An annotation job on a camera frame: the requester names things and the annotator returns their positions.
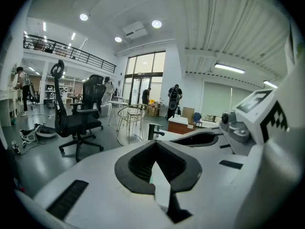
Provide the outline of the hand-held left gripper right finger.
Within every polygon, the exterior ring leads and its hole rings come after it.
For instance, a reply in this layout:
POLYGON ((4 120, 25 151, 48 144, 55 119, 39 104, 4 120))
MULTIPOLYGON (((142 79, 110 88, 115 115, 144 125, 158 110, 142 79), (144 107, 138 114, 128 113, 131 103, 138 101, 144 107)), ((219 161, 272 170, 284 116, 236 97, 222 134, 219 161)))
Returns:
POLYGON ((262 146, 254 145, 248 156, 200 150, 170 141, 157 141, 198 160, 202 174, 189 191, 176 193, 181 209, 192 216, 179 222, 164 222, 160 229, 238 229, 238 213, 259 170, 262 146))

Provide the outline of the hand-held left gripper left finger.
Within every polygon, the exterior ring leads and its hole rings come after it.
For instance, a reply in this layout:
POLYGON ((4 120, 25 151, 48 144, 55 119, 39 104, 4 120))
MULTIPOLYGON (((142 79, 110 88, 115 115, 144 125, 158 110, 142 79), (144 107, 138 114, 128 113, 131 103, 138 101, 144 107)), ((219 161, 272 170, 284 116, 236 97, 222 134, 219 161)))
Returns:
POLYGON ((46 209, 75 180, 88 182, 64 222, 81 229, 164 229, 173 223, 153 195, 132 193, 116 178, 116 161, 141 143, 91 155, 63 172, 34 197, 46 209))

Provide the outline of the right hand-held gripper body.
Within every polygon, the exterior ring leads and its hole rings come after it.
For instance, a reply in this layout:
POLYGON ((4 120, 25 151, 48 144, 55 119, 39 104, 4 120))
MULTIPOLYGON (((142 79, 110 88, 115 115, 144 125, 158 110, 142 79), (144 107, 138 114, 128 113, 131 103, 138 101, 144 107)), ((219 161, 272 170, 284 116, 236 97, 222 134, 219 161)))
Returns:
POLYGON ((276 90, 257 90, 223 112, 219 127, 233 154, 247 156, 254 145, 289 130, 286 115, 275 97, 276 90))

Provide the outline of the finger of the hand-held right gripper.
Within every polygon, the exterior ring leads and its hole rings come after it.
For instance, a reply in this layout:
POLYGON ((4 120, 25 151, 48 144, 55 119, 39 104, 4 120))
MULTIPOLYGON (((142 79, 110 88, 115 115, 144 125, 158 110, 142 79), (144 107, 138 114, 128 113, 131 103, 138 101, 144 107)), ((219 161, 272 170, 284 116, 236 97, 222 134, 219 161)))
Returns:
POLYGON ((198 150, 217 151, 233 154, 231 145, 223 134, 194 134, 172 140, 171 142, 198 150))
POLYGON ((202 128, 202 129, 196 129, 194 131, 188 132, 186 134, 176 134, 174 135, 171 140, 177 140, 181 138, 187 138, 196 134, 201 134, 201 133, 212 133, 212 134, 220 134, 223 135, 223 132, 220 128, 212 129, 212 128, 202 128))

